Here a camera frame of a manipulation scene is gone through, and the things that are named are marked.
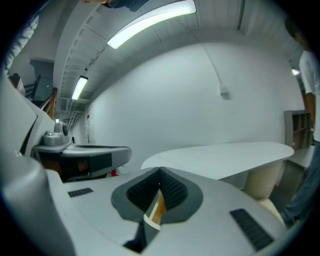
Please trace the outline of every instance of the white table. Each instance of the white table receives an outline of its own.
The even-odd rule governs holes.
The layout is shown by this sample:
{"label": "white table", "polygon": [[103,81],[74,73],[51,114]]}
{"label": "white table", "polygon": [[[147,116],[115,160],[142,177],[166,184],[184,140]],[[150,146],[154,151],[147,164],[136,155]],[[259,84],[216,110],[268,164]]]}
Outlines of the white table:
{"label": "white table", "polygon": [[[246,142],[194,146],[158,153],[148,158],[141,169],[169,167],[197,174],[214,180],[224,180],[239,189],[245,187],[248,171],[261,170],[254,175],[254,181],[268,186],[263,195],[271,193],[281,165],[281,161],[290,158],[294,150],[275,142]],[[246,184],[250,190],[257,185]]]}

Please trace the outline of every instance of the shelf unit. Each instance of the shelf unit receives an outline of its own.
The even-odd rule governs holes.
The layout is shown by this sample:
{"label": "shelf unit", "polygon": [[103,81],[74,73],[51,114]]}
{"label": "shelf unit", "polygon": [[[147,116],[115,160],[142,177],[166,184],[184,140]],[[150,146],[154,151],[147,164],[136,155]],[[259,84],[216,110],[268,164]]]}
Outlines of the shelf unit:
{"label": "shelf unit", "polygon": [[294,151],[308,148],[313,140],[313,123],[308,110],[284,111],[285,144]]}
{"label": "shelf unit", "polygon": [[301,185],[306,166],[303,161],[293,161],[295,155],[306,155],[313,141],[313,122],[308,110],[287,110],[284,112],[285,144],[292,147],[295,154],[284,162],[284,172],[279,183],[279,191],[292,199]]}

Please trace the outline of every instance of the person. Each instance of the person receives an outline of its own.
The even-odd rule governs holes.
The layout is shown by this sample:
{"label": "person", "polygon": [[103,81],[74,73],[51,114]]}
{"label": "person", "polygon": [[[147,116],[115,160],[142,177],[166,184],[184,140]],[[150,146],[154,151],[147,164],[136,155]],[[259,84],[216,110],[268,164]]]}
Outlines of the person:
{"label": "person", "polygon": [[6,75],[14,62],[14,59],[17,55],[22,51],[22,49],[26,46],[27,42],[30,40],[32,35],[34,34],[38,23],[39,23],[39,13],[45,7],[44,4],[36,14],[34,14],[26,24],[20,29],[17,33],[14,41],[12,42],[10,48],[6,52],[5,58],[3,59],[2,67],[4,74]]}
{"label": "person", "polygon": [[314,152],[306,178],[293,200],[285,207],[281,217],[287,227],[296,220],[308,217],[314,196],[320,184],[320,65],[306,37],[290,18],[284,21],[287,32],[303,47],[299,68],[306,93],[306,102],[314,124]]}
{"label": "person", "polygon": [[96,3],[100,5],[109,4],[111,2],[114,2],[115,0],[81,0],[83,3]]}

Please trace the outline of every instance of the floor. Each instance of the floor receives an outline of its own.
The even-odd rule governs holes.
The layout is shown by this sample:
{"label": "floor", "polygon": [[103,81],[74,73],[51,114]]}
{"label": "floor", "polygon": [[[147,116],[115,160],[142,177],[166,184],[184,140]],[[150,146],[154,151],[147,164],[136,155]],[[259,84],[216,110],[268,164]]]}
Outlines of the floor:
{"label": "floor", "polygon": [[283,195],[276,185],[274,186],[269,199],[279,213],[281,213],[286,205],[290,202],[290,199]]}

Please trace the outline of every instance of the fluorescent ceiling light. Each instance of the fluorescent ceiling light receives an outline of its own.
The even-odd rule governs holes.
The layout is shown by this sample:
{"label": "fluorescent ceiling light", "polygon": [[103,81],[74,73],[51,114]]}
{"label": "fluorescent ceiling light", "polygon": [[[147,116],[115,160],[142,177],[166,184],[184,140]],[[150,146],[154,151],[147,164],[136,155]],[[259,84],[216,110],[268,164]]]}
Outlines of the fluorescent ceiling light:
{"label": "fluorescent ceiling light", "polygon": [[72,99],[77,100],[79,98],[80,93],[82,92],[83,88],[85,87],[86,83],[88,82],[88,77],[80,75],[78,82],[76,83]]}
{"label": "fluorescent ceiling light", "polygon": [[299,71],[299,70],[296,70],[296,69],[292,69],[292,74],[293,74],[294,76],[297,76],[297,75],[300,74],[300,71]]}
{"label": "fluorescent ceiling light", "polygon": [[116,33],[107,44],[112,48],[117,49],[125,41],[154,24],[171,19],[173,17],[194,14],[195,12],[196,5],[194,0],[184,0],[165,5],[140,16],[126,25],[123,29]]}

